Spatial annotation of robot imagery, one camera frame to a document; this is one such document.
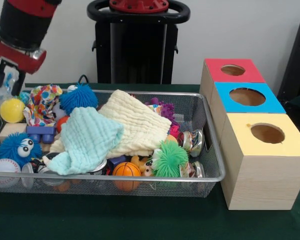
light blue towel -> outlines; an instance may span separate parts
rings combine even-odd
[[[124,126],[99,114],[93,107],[77,107],[62,125],[65,152],[47,166],[59,175],[93,171],[120,142]]]

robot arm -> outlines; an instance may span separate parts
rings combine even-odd
[[[57,6],[62,0],[4,0],[0,16],[0,87],[5,67],[16,68],[18,81],[11,94],[21,91],[26,74],[35,73],[46,58],[40,49]]]

wire mesh basket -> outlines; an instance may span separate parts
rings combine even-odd
[[[107,102],[113,91],[94,90],[94,92],[98,97],[99,104],[102,105]],[[0,192],[205,198],[216,182],[221,181],[225,176],[223,158],[205,97],[197,93],[129,91],[128,93],[134,94],[142,103],[149,102],[152,98],[158,98],[165,103],[173,103],[175,119],[180,124],[180,132],[203,130],[204,147],[198,157],[189,158],[191,163],[199,161],[203,165],[203,177],[129,177],[89,174],[60,176],[44,173],[0,172],[0,183],[8,183],[4,184],[5,187],[0,187]],[[0,131],[4,125],[5,122],[0,118]],[[70,187],[62,191],[58,186],[46,184],[46,180],[59,180],[58,182],[68,184]],[[117,185],[128,186],[128,188],[134,186],[133,189],[135,186],[137,187],[132,191],[122,191],[117,188]]]

yellow box top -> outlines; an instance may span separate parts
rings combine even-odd
[[[243,155],[300,157],[300,132],[288,115],[227,113],[227,117]]]

red box top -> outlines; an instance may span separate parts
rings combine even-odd
[[[205,63],[214,82],[265,83],[251,59],[207,58]]]

